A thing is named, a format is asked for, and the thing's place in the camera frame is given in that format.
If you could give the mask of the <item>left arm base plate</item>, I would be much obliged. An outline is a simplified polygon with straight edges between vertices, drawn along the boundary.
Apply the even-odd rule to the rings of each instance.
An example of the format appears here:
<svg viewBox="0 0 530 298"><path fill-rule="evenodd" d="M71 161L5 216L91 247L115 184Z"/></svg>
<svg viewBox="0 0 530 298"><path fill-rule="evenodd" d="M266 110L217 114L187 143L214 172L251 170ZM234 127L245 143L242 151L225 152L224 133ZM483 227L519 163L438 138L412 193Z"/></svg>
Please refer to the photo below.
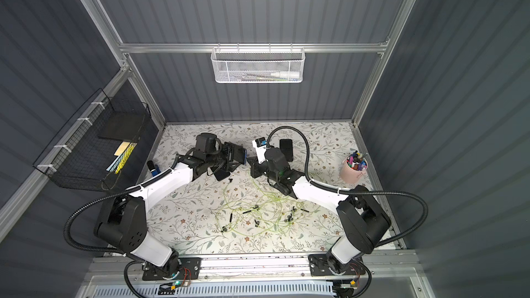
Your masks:
<svg viewBox="0 0 530 298"><path fill-rule="evenodd" d="M164 266L147 263L143 267L144 281L197 280L202 259L198 257L173 257Z"/></svg>

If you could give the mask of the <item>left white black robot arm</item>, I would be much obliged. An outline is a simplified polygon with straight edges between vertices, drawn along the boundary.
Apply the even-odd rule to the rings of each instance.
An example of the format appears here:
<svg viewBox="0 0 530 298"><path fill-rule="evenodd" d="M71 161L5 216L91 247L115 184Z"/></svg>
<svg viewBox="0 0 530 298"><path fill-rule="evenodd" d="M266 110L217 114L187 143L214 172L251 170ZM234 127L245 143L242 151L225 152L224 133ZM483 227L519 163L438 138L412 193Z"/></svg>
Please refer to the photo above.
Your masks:
<svg viewBox="0 0 530 298"><path fill-rule="evenodd" d="M222 143L217 135L203 132L196 136L195 146L184 155L176 155L168 169L104 201L95 225L95 236L121 254L165 267L177 253L149 232L150 210L208 171L222 181L246 162L244 147Z"/></svg>

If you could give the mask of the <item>small black smartphone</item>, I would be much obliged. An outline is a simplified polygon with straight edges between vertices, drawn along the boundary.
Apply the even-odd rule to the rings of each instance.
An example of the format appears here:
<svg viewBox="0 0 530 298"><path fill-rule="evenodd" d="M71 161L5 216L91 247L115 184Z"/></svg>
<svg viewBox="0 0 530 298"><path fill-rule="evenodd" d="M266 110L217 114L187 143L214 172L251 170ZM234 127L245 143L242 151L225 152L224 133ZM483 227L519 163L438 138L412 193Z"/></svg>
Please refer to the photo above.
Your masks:
<svg viewBox="0 0 530 298"><path fill-rule="evenodd" d="M218 180L218 182L230 177L230 171L224 171L219 169L219 171L214 173L215 179Z"/></svg>

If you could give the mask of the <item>green wired earphones tangle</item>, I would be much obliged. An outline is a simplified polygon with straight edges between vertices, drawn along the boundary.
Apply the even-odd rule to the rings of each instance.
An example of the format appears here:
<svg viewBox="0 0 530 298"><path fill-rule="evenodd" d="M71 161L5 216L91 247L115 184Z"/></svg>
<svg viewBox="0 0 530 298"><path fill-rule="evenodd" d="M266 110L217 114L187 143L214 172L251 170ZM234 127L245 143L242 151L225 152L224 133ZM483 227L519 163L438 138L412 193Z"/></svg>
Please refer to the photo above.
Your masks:
<svg viewBox="0 0 530 298"><path fill-rule="evenodd" d="M221 182L214 192L218 230L232 237L290 236L332 218L323 207L285 196L264 178L243 172Z"/></svg>

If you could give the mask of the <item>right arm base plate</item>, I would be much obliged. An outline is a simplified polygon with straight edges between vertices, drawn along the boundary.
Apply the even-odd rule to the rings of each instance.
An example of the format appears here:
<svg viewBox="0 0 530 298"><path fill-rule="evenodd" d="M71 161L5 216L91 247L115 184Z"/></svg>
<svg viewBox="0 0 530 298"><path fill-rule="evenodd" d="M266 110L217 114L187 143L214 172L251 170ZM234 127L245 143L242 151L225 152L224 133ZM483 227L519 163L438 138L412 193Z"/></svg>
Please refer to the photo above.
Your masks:
<svg viewBox="0 0 530 298"><path fill-rule="evenodd" d="M366 271L360 265L359 259L351 259L344 264L331 255L331 253L321 253L310 254L308 261L310 273L313 277L343 275L358 277L366 274Z"/></svg>

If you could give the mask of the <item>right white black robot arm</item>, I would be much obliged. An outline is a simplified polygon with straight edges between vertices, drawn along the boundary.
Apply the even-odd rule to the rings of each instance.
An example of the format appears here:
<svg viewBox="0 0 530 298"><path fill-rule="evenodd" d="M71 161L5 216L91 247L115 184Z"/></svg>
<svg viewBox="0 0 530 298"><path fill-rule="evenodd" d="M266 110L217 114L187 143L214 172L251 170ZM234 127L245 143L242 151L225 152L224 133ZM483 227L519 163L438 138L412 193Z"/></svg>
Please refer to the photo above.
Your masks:
<svg viewBox="0 0 530 298"><path fill-rule="evenodd" d="M278 148L270 148L247 161L253 178L263 176L283 195L310 201L339 218L344 234L327 253L329 266L342 266L372 253L389 230L389 216L364 186L356 186L352 190L354 195L318 188L303 172L292 169Z"/></svg>

